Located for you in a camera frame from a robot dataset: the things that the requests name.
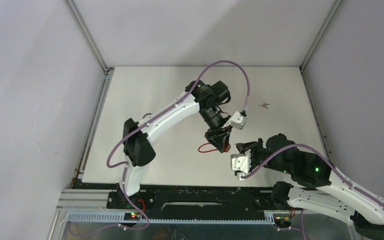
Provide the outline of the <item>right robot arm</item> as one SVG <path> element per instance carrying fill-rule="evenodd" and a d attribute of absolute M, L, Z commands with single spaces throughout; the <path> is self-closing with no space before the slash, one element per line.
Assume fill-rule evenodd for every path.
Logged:
<path fill-rule="evenodd" d="M 275 208 L 313 211 L 354 227 L 365 238 L 384 240 L 384 197 L 345 176 L 314 148 L 280 133 L 267 141 L 238 143 L 236 149 L 231 169 L 241 181 L 262 168 L 289 175 L 272 188 Z"/>

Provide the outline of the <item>red cable lock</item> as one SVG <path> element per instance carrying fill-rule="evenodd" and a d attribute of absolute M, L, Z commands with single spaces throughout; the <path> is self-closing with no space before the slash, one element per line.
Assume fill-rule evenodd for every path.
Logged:
<path fill-rule="evenodd" d="M 220 152 L 220 153 L 228 153 L 229 150 L 231 149 L 231 145 L 230 144 L 226 144 L 223 149 L 218 149 L 218 148 L 212 148 L 212 149 L 209 149 L 208 147 L 210 146 L 211 144 L 209 142 L 207 143 L 204 143 L 202 145 L 200 145 L 197 149 L 197 151 L 199 153 L 202 153 L 202 154 L 206 154 L 206 153 L 211 153 L 211 152 Z"/>

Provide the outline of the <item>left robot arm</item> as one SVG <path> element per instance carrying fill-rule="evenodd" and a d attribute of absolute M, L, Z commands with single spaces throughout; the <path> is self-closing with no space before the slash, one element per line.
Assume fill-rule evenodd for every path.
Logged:
<path fill-rule="evenodd" d="M 129 163 L 126 167 L 120 187 L 123 190 L 118 201 L 125 208 L 133 208 L 138 202 L 140 181 L 148 165 L 155 157 L 156 152 L 153 143 L 167 130 L 175 126 L 183 119 L 200 114 L 208 125 L 204 137 L 209 144 L 220 153 L 230 150 L 229 138 L 232 128 L 227 125 L 229 115 L 223 116 L 219 108 L 231 100 L 231 93 L 222 81 L 213 85 L 205 84 L 201 80 L 197 84 L 191 82 L 186 88 L 191 94 L 183 92 L 183 101 L 175 100 L 173 109 L 161 110 L 156 114 L 156 120 L 152 116 L 144 117 L 140 121 L 129 118 L 124 123 L 123 136 L 128 137 L 123 144 L 125 159 Z"/>

